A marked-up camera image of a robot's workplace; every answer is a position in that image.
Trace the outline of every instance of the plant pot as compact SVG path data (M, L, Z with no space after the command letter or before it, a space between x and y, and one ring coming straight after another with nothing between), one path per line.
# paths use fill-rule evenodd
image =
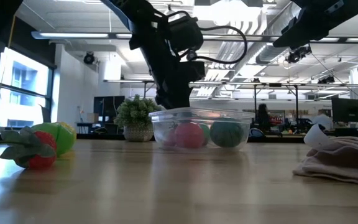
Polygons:
M147 127L138 127L136 125L124 127L124 137L126 140L131 142L150 141L153 137L153 133L152 125Z

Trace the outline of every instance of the potted plant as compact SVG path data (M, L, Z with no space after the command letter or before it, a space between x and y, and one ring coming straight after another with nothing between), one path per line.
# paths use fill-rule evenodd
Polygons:
M160 111L152 100L141 99L139 95L134 100L126 99L118 107L118 115L114 122L124 127L124 136L128 141L146 142L153 137L153 126L149 113Z

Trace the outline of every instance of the wooden tabletop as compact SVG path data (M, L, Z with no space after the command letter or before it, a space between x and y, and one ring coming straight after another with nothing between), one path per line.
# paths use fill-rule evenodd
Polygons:
M307 151L79 140L72 159L43 172L0 159L0 223L358 223L358 185L292 176Z

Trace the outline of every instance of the white cloth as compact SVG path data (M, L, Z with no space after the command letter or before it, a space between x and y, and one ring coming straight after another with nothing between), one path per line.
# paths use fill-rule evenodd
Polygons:
M358 138L328 138L314 125L305 136L305 143L312 150L293 171L295 175L358 184Z
M325 115L325 114L321 114L321 115L315 116L311 122L312 122L313 124L323 125L324 128L326 128L326 130L332 130L332 129L334 129L334 123L333 123L333 121L331 120L331 118L329 118L329 116L327 116L327 115Z

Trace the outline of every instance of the green plant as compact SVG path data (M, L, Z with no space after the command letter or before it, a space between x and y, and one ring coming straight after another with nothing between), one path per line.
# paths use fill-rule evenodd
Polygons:
M120 127L136 125L147 127L152 124L149 113L160 111L161 107L157 106L152 100L141 99L139 95L134 100L126 99L118 107L118 115L114 120Z

